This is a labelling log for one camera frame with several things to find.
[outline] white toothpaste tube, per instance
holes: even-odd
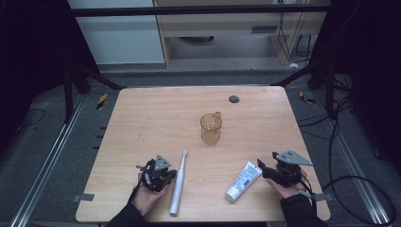
[[[260,174],[262,174],[262,169],[248,162],[233,185],[226,192],[227,200],[235,202]]]

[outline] toothbrush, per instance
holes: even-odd
[[[178,170],[173,199],[171,200],[170,215],[174,217],[178,215],[178,210],[180,208],[181,192],[183,191],[183,168],[185,167],[185,157],[187,153],[188,149],[186,148],[183,151],[183,159],[181,160],[180,169]]]

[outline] glass cup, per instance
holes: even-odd
[[[220,138],[222,125],[221,113],[208,113],[200,119],[201,139],[208,145],[214,145]]]

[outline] black sleeve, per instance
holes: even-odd
[[[130,202],[105,227],[144,227],[145,219]]]
[[[316,216],[309,199],[301,194],[282,199],[280,203],[288,227],[327,226],[324,221]]]

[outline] table surface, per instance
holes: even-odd
[[[239,102],[231,103],[230,96]],[[219,141],[201,140],[204,114],[220,112]],[[149,222],[179,221],[278,221],[284,220],[280,196],[262,176],[231,203],[225,193],[248,161],[262,160],[273,167],[272,152],[293,149],[310,160],[286,91],[281,87],[175,87],[130,88],[120,92],[103,138],[77,220],[106,222],[127,203],[137,184],[139,169],[161,154],[178,169],[188,148],[179,215],[169,206],[171,183],[146,216]],[[314,192],[322,192],[313,166],[303,166]],[[318,216],[329,219],[325,201],[318,202]]]

